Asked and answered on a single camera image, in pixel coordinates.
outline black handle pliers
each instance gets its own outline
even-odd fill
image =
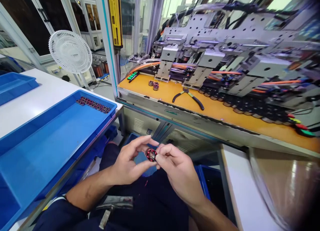
[[[176,95],[173,97],[172,103],[174,103],[174,101],[176,100],[176,98],[177,98],[178,96],[182,95],[183,93],[187,93],[188,95],[190,95],[191,98],[194,99],[195,102],[197,102],[197,104],[199,105],[200,109],[201,109],[201,110],[204,110],[203,104],[200,102],[200,100],[198,100],[197,98],[195,98],[194,95],[189,92],[189,88],[186,88],[186,87],[183,87],[183,91],[180,92],[179,94],[176,94]]]

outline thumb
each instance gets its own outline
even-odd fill
[[[140,177],[145,171],[148,170],[148,168],[152,167],[152,166],[156,166],[157,163],[156,162],[150,162],[149,160],[143,161],[139,164],[137,164],[133,170],[132,173],[134,176]]]
[[[167,173],[174,169],[174,164],[172,161],[161,154],[156,155],[156,161]]]

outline dark blue sleeve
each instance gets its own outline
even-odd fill
[[[73,206],[65,199],[54,201],[39,217],[34,231],[70,230],[87,219],[87,212]]]

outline white fan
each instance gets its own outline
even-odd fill
[[[49,50],[58,65],[68,72],[79,74],[86,89],[90,90],[83,73],[91,67],[92,53],[81,36],[72,31],[56,31],[49,39]]]

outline white workbench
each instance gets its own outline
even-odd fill
[[[239,230],[283,231],[258,190],[247,154],[224,144],[221,154]]]
[[[32,69],[23,74],[36,78],[40,86],[0,106],[0,138],[77,90],[85,90],[38,69]],[[88,90],[85,91],[117,104],[116,113],[122,108],[122,104]]]

